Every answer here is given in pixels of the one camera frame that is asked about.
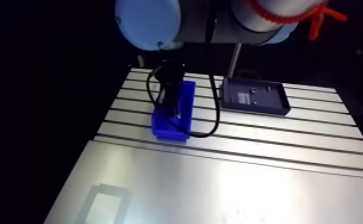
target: red zip tie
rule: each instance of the red zip tie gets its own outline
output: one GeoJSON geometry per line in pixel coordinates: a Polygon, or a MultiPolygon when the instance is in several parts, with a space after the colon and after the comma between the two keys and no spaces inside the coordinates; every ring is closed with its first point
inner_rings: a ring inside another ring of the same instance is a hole
{"type": "Polygon", "coordinates": [[[264,9],[261,5],[259,5],[257,0],[246,0],[246,1],[249,3],[251,8],[257,14],[259,14],[264,19],[266,19],[270,22],[273,22],[273,23],[278,23],[278,24],[297,23],[297,22],[305,20],[309,17],[312,17],[311,29],[310,29],[309,35],[308,35],[308,38],[312,41],[315,40],[316,38],[318,38],[318,36],[319,36],[319,30],[323,24],[324,14],[330,15],[333,18],[335,18],[336,20],[340,20],[340,21],[347,21],[347,19],[348,19],[345,15],[343,15],[335,10],[332,10],[330,8],[327,8],[327,2],[323,2],[319,5],[311,8],[310,10],[308,10],[307,12],[305,12],[301,15],[296,15],[296,16],[291,16],[291,17],[282,17],[282,16],[275,15],[273,13],[270,13],[269,11],[264,9]]]}

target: metal pole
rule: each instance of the metal pole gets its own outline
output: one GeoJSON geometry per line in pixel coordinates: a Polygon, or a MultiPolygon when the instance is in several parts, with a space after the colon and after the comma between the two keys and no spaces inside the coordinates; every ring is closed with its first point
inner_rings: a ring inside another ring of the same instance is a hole
{"type": "Polygon", "coordinates": [[[232,75],[234,74],[235,65],[237,64],[238,56],[240,55],[241,46],[242,43],[236,43],[234,46],[234,52],[231,56],[230,67],[228,68],[227,77],[232,77],[232,75]]]}

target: aluminum table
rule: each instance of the aluminum table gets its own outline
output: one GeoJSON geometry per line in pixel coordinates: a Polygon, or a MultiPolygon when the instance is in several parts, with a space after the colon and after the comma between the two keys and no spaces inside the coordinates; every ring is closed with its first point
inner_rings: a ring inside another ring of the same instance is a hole
{"type": "MultiPolygon", "coordinates": [[[[363,223],[363,136],[335,89],[283,83],[285,117],[222,110],[211,137],[159,141],[150,71],[128,74],[45,223],[363,223]]],[[[185,80],[197,85],[192,130],[207,132],[208,77],[185,80]]]]}

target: black tray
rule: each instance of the black tray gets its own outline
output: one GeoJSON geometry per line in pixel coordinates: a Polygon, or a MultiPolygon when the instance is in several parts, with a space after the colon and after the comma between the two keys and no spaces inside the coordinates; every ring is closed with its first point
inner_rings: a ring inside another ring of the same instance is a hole
{"type": "Polygon", "coordinates": [[[283,84],[240,78],[223,81],[223,108],[286,115],[291,107],[283,84]]]}

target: label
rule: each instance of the label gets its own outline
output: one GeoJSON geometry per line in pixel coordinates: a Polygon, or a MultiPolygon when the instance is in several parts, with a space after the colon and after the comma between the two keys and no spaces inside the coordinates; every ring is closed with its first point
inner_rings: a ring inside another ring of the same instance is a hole
{"type": "Polygon", "coordinates": [[[239,92],[238,93],[238,103],[251,104],[251,98],[250,98],[249,94],[246,94],[245,92],[239,92]]]}

